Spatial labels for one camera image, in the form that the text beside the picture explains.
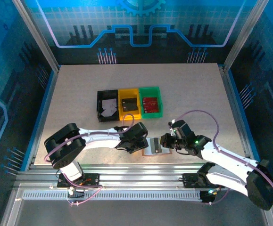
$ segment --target circuit pattern graphic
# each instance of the circuit pattern graphic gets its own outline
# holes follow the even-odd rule
[[[116,29],[117,28],[126,28],[126,29],[129,29],[129,36],[130,36],[130,45],[132,47],[150,47],[152,45],[152,37],[153,37],[153,29],[154,28],[166,28],[166,32],[168,33],[176,33],[177,35],[179,35],[190,47],[195,47],[195,48],[223,48],[231,34],[232,34],[232,31],[240,17],[240,14],[245,6],[245,3],[246,3],[247,0],[244,0],[241,7],[239,8],[238,10],[238,13],[232,23],[232,26],[230,27],[228,33],[227,33],[227,36],[223,42],[223,44],[193,44],[191,43],[191,41],[178,29],[172,29],[171,28],[171,25],[170,24],[153,24],[150,26],[149,28],[149,41],[148,41],[148,44],[135,44],[134,41],[133,41],[133,30],[132,30],[132,26],[131,25],[128,25],[128,24],[116,24],[116,25],[111,25],[111,29],[108,29],[108,30],[103,30],[89,45],[60,45],[49,22],[48,22],[48,19],[47,17],[45,16],[45,13],[43,11],[43,9],[41,8],[39,2],[37,0],[35,0],[37,6],[38,6],[38,9],[39,9],[39,12],[40,14],[42,15],[42,18],[49,30],[49,33],[51,34],[51,37],[55,43],[55,45],[58,47],[58,48],[92,48],[99,40],[100,38],[105,35],[105,34],[108,34],[108,33],[116,33]]]
[[[165,0],[117,0],[117,3],[126,13],[132,13],[133,16],[149,16],[150,13],[161,9],[161,4],[165,4]]]

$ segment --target black box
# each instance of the black box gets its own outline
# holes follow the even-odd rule
[[[116,112],[113,113],[112,116],[104,117],[102,115],[103,109],[103,100],[109,99],[116,99]],[[105,90],[105,91],[98,91],[98,98],[97,98],[97,116],[99,122],[105,121],[119,121],[119,111],[118,111],[118,91],[115,90]]]

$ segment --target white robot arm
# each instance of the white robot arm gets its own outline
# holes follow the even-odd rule
[[[114,127],[107,130],[80,129],[70,123],[49,137],[44,145],[54,169],[61,170],[67,178],[75,181],[83,171],[75,158],[86,149],[109,147],[129,153],[148,147],[148,131],[141,123],[128,127]]]
[[[196,136],[184,120],[169,123],[174,132],[164,134],[160,139],[163,147],[182,150],[189,155],[208,161],[198,171],[198,183],[204,187],[221,185],[236,190],[258,207],[269,210],[273,205],[273,187],[255,169],[262,171],[273,182],[273,168],[269,161],[257,162],[242,157],[212,143],[210,138]]]

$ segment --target enclosure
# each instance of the enclosure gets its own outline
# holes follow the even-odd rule
[[[105,118],[99,100],[110,98],[116,113]],[[136,108],[126,111],[128,100]],[[196,192],[178,178],[206,161],[175,150],[88,149],[76,160],[114,197],[70,207],[56,188],[44,141],[68,123],[129,126],[128,112],[161,137],[194,109],[217,118],[219,145],[273,165],[273,0],[0,0],[0,225],[273,225],[273,207],[235,192],[213,207],[141,198]],[[196,134],[216,132],[203,113],[184,120]],[[138,198],[115,198],[125,192]]]

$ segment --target purple cable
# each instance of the purple cable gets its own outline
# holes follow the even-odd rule
[[[80,137],[83,137],[83,136],[89,136],[89,135],[96,135],[96,134],[107,134],[107,135],[117,135],[117,134],[123,134],[125,132],[127,132],[129,129],[131,129],[131,127],[133,126],[134,124],[134,116],[130,113],[124,115],[123,117],[123,125],[124,125],[124,120],[125,120],[125,117],[127,115],[130,115],[132,116],[132,123],[131,125],[124,131],[121,131],[121,132],[111,132],[111,133],[108,133],[108,132],[103,132],[103,131],[95,131],[95,132],[91,132],[91,133],[84,133],[84,134],[79,134],[79,135],[76,135],[66,141],[64,141],[63,143],[61,143],[60,145],[58,145],[57,147],[55,147],[51,152],[49,152],[45,157],[44,157],[44,160],[46,162],[50,162],[49,160],[47,160],[52,154],[54,154],[58,149],[60,149],[61,147],[63,147],[65,144],[67,144],[68,142],[70,141],[73,141],[74,139],[77,139],[77,138],[80,138]],[[76,187],[80,187],[80,188],[96,188],[98,187],[99,189],[92,195],[90,196],[89,198],[87,198],[86,200],[83,200],[81,202],[76,202],[76,203],[71,203],[72,205],[79,205],[79,204],[83,204],[85,202],[87,202],[88,200],[92,199],[97,193],[99,193],[103,186],[102,185],[92,185],[92,186],[82,186],[82,185],[78,185],[78,184],[75,184],[73,183],[71,180],[69,180],[69,178],[63,173],[65,179],[68,181],[68,183],[70,183],[71,185],[73,186],[76,186]]]
[[[55,147],[51,152],[49,152],[45,157],[44,157],[44,160],[46,162],[50,162],[49,160],[47,160],[52,154],[54,154],[57,150],[59,150],[61,147],[63,147],[64,145],[66,145],[67,143],[73,141],[74,139],[77,139],[77,138],[80,138],[80,137],[84,137],[84,136],[90,136],[90,135],[96,135],[96,134],[107,134],[107,135],[117,135],[117,134],[123,134],[125,132],[127,132],[129,129],[131,129],[131,127],[133,126],[134,124],[134,116],[132,114],[126,114],[124,115],[123,117],[123,121],[125,119],[125,117],[127,115],[130,115],[132,116],[132,123],[131,125],[124,131],[121,131],[121,132],[112,132],[112,133],[108,133],[108,132],[103,132],[103,131],[95,131],[95,132],[91,132],[91,133],[83,133],[83,134],[79,134],[79,135],[76,135],[66,141],[64,141],[63,143],[61,143],[60,145],[58,145],[57,147]]]
[[[223,150],[221,150],[220,148],[217,147],[217,144],[216,144],[216,137],[217,137],[218,134],[219,134],[219,130],[220,130],[219,128],[220,128],[220,127],[219,127],[219,123],[218,123],[217,119],[216,119],[212,114],[210,114],[209,112],[203,111],[203,110],[192,110],[192,111],[188,111],[188,112],[182,114],[181,116],[179,116],[179,117],[176,119],[176,121],[181,120],[183,116],[185,116],[185,115],[187,115],[187,114],[189,114],[189,113],[191,113],[191,112],[203,112],[203,113],[206,113],[206,114],[208,114],[209,116],[211,116],[211,117],[214,119],[214,121],[216,122],[216,125],[217,125],[217,132],[215,133],[215,135],[214,135],[214,137],[213,137],[213,145],[214,145],[214,148],[215,148],[216,150],[218,150],[221,154],[224,154],[224,155],[226,155],[226,156],[228,156],[228,157],[230,157],[230,158],[232,158],[232,159],[234,159],[234,160],[237,160],[237,161],[239,161],[239,162],[241,162],[241,163],[243,163],[243,164],[249,166],[249,167],[252,168],[253,170],[257,171],[259,174],[261,174],[261,175],[264,177],[264,179],[265,179],[265,180],[272,186],[272,188],[273,188],[273,182],[272,182],[272,180],[271,180],[267,175],[265,175],[265,173],[263,173],[260,169],[258,169],[258,168],[255,167],[254,165],[248,163],[247,161],[244,161],[243,159],[239,159],[238,157],[236,157],[236,156],[234,156],[234,155],[232,155],[232,154],[229,154],[229,153],[224,152]]]
[[[71,180],[69,180],[69,178],[68,178],[64,173],[63,173],[63,175],[64,175],[65,179],[68,181],[68,183],[70,183],[70,184],[73,185],[73,186],[80,187],[80,188],[96,188],[96,187],[98,187],[98,190],[97,190],[94,194],[92,194],[89,198],[87,198],[87,199],[85,199],[85,200],[83,200],[83,201],[81,201],[81,202],[71,203],[72,205],[78,206],[79,204],[83,204],[83,203],[89,201],[89,200],[92,199],[97,193],[99,193],[99,192],[102,190],[102,188],[103,188],[102,185],[89,185],[89,186],[78,185],[78,184],[75,184],[74,182],[72,182]]]

